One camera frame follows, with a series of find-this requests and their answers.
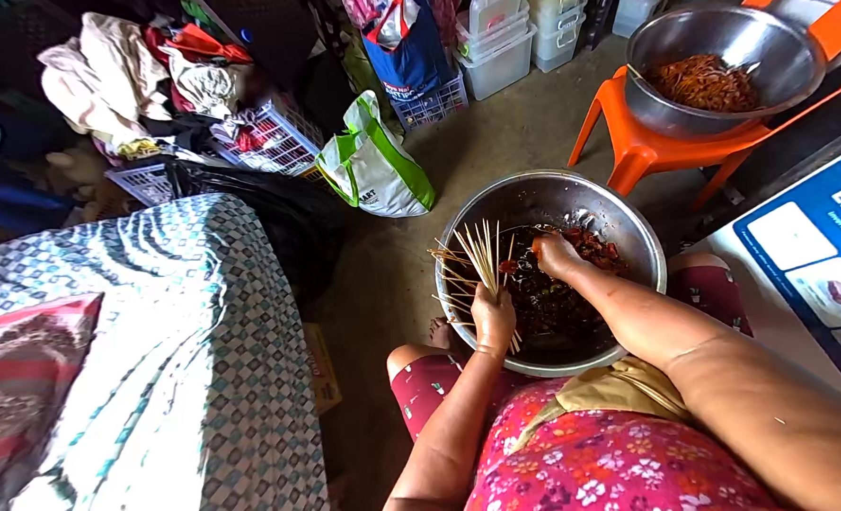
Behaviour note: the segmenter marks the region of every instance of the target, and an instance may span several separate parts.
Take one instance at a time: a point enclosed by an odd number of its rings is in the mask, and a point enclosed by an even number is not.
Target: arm
[[[841,394],[699,310],[598,270],[561,237],[535,252],[769,487],[808,511],[841,509]]]
[[[478,349],[442,404],[426,421],[384,509],[461,509],[468,500],[490,389],[515,331],[515,309],[478,284],[471,306]]]

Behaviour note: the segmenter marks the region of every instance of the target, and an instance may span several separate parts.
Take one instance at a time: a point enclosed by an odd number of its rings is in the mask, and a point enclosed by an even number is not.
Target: red shorts
[[[752,335],[739,300],[739,289],[729,270],[718,266],[691,266],[669,275],[666,294],[714,317],[745,335]],[[458,381],[467,360],[460,354],[430,354],[405,366],[392,380],[392,393],[412,438]],[[496,378],[487,416],[492,418],[515,389],[540,378],[503,369]]]

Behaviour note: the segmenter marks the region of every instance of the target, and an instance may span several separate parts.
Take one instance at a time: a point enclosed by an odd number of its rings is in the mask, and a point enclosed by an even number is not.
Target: woman's right hand
[[[563,278],[585,260],[559,233],[550,233],[534,239],[531,250],[537,256],[538,268],[553,278]]]

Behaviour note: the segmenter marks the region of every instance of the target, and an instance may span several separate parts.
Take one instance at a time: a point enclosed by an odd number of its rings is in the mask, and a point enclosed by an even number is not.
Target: pink pillow
[[[0,316],[0,473],[47,440],[95,329],[100,293]]]

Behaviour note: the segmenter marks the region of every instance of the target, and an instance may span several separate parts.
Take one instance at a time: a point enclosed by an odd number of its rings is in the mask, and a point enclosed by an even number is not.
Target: bed
[[[301,318],[251,209],[203,194],[0,245],[0,315],[89,292],[83,368],[0,508],[328,508]]]

